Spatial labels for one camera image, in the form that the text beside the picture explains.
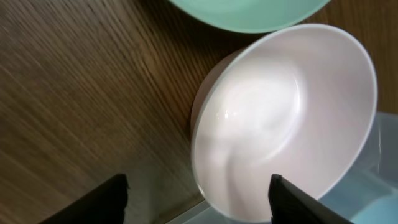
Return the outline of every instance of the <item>tableware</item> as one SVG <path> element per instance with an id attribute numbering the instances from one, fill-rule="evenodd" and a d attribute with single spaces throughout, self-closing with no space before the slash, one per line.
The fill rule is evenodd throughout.
<path id="1" fill-rule="evenodd" d="M 264 33 L 294 25 L 329 0 L 170 0 L 187 14 L 220 29 Z"/>
<path id="2" fill-rule="evenodd" d="M 206 200 L 234 220 L 271 219 L 272 174 L 315 199 L 370 132 L 377 81 L 364 47 L 322 24 L 269 34 L 208 74 L 192 108 L 192 164 Z"/>

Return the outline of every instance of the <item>wooden surface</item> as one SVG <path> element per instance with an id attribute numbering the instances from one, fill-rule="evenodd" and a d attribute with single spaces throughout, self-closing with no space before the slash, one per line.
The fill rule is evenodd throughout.
<path id="1" fill-rule="evenodd" d="M 379 109 L 398 113 L 398 1 L 332 0 L 306 22 L 369 50 Z M 0 223 L 37 223 L 127 174 L 126 223 L 165 223 L 202 200 L 190 167 L 196 91 L 262 35 L 162 0 L 0 0 Z"/>

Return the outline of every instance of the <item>green bowl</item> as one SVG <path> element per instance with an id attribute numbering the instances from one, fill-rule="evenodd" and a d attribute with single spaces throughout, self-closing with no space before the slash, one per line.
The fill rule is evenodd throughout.
<path id="1" fill-rule="evenodd" d="M 271 32 L 299 23 L 329 0 L 170 0 L 189 15 L 220 29 Z"/>

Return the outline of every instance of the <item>bowl rim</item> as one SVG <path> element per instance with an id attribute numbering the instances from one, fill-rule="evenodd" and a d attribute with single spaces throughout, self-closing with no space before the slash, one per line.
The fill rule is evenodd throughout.
<path id="1" fill-rule="evenodd" d="M 376 116 L 376 109 L 377 109 L 377 100 L 378 100 L 378 87 L 377 87 L 377 78 L 376 78 L 376 71 L 373 65 L 373 62 L 369 56 L 369 53 L 366 51 L 366 49 L 364 48 L 364 46 L 360 43 L 360 41 L 358 39 L 356 39 L 354 36 L 352 36 L 350 33 L 348 33 L 347 31 L 334 27 L 334 26 L 330 26 L 330 25 L 326 25 L 326 24 L 300 24 L 300 25 L 296 25 L 296 26 L 292 26 L 292 27 L 288 27 L 282 30 L 278 30 L 277 32 L 273 32 L 269 35 L 266 35 L 262 38 L 260 38 L 259 40 L 255 41 L 254 43 L 252 43 L 251 45 L 249 45 L 248 47 L 246 47 L 241 53 L 238 54 L 238 56 L 236 56 L 230 63 L 229 65 L 221 72 L 221 74 L 219 75 L 219 77 L 216 79 L 216 81 L 214 82 L 213 86 L 210 88 L 210 91 L 207 93 L 205 100 L 203 101 L 203 104 L 201 105 L 200 111 L 198 113 L 197 119 L 195 121 L 195 127 L 193 129 L 192 132 L 192 140 L 191 140 L 191 163 L 192 163 L 192 171 L 193 171 L 193 176 L 196 182 L 196 185 L 199 188 L 200 193 L 202 194 L 203 198 L 219 213 L 221 213 L 222 215 L 224 215 L 225 217 L 228 217 L 230 219 L 233 220 L 237 220 L 239 222 L 250 222 L 247 220 L 240 220 L 237 219 L 235 217 L 231 217 L 230 215 L 226 214 L 224 211 L 222 211 L 221 209 L 219 209 L 217 206 L 215 206 L 211 201 L 207 200 L 204 191 L 202 190 L 202 188 L 200 187 L 199 183 L 198 183 L 198 178 L 197 178 L 197 173 L 196 173 L 196 168 L 195 168 L 195 160 L 194 160 L 194 150 L 195 150 L 195 140 L 196 140 L 196 136 L 197 136 L 197 132 L 198 132 L 198 127 L 199 127 L 199 123 L 201 120 L 201 117 L 203 115 L 203 112 L 206 108 L 206 105 L 209 101 L 209 99 L 211 98 L 211 96 L 213 95 L 216 87 L 220 84 L 220 82 L 222 81 L 222 79 L 226 76 L 226 74 L 234 67 L 234 65 L 236 64 L 236 62 L 240 61 L 243 57 L 245 57 L 249 52 L 251 52 L 252 50 L 254 50 L 256 47 L 258 47 L 259 45 L 261 45 L 263 42 L 272 39 L 274 37 L 277 37 L 278 35 L 284 34 L 286 32 L 290 32 L 293 30 L 300 30 L 300 29 L 326 29 L 326 30 L 330 30 L 333 32 L 337 32 L 341 35 L 343 35 L 344 37 L 348 38 L 350 41 L 352 41 L 353 44 L 355 44 L 358 49 L 362 52 L 362 54 L 364 55 L 368 66 L 369 66 L 369 71 L 371 72 L 371 78 L 372 78 L 372 83 L 373 83 L 373 102 L 372 102 L 372 111 L 371 111 L 371 119 L 369 120 L 368 123 L 368 127 L 366 130 L 366 133 L 362 139 L 362 142 L 359 146 L 359 149 L 357 150 L 355 156 L 353 157 L 353 159 L 351 160 L 351 162 L 348 164 L 347 168 L 344 170 L 344 172 L 341 173 L 340 177 L 337 178 L 333 184 L 331 184 L 327 189 L 324 190 L 324 192 L 322 194 L 320 194 L 320 196 L 318 198 L 316 198 L 317 200 L 322 198 L 323 196 L 325 196 L 346 174 L 347 172 L 350 170 L 350 168 L 352 167 L 352 165 L 354 164 L 354 162 L 357 160 L 359 154 L 361 153 L 368 137 L 369 134 L 371 132 L 371 128 Z M 270 220 L 260 220 L 258 222 L 269 222 Z"/>
<path id="2" fill-rule="evenodd" d="M 261 33 L 266 33 L 266 32 L 272 32 L 276 30 L 281 30 L 286 27 L 290 27 L 292 25 L 298 24 L 299 22 L 305 20 L 306 18 L 314 15 L 316 12 L 318 12 L 321 8 L 323 8 L 326 4 L 328 4 L 331 0 L 320 0 L 319 4 L 314 6 L 311 10 L 308 10 L 306 13 L 303 13 L 302 16 L 297 17 L 294 20 L 291 20 L 290 22 L 286 22 L 284 24 L 281 24 L 279 26 L 274 26 L 274 27 L 265 27 L 265 28 L 258 28 L 258 29 L 245 29 L 245 28 L 236 28 L 234 26 L 224 26 L 222 23 L 213 21 L 205 16 L 201 16 L 200 13 L 197 13 L 191 9 L 188 9 L 186 7 L 183 7 L 182 4 L 179 3 L 178 0 L 169 0 L 171 3 L 173 3 L 175 6 L 177 6 L 180 10 L 183 12 L 189 14 L 190 16 L 194 17 L 195 19 L 204 22 L 205 24 L 209 24 L 213 27 L 223 29 L 223 30 L 228 30 L 231 32 L 238 32 L 238 33 L 243 33 L 243 34 L 261 34 Z"/>

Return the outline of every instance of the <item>white bowl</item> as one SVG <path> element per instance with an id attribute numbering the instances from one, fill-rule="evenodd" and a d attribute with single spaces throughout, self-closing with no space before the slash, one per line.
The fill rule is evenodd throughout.
<path id="1" fill-rule="evenodd" d="M 221 61 L 197 93 L 197 184 L 244 222 L 271 219 L 272 174 L 319 199 L 357 158 L 376 104 L 372 61 L 345 31 L 305 24 L 269 34 Z"/>

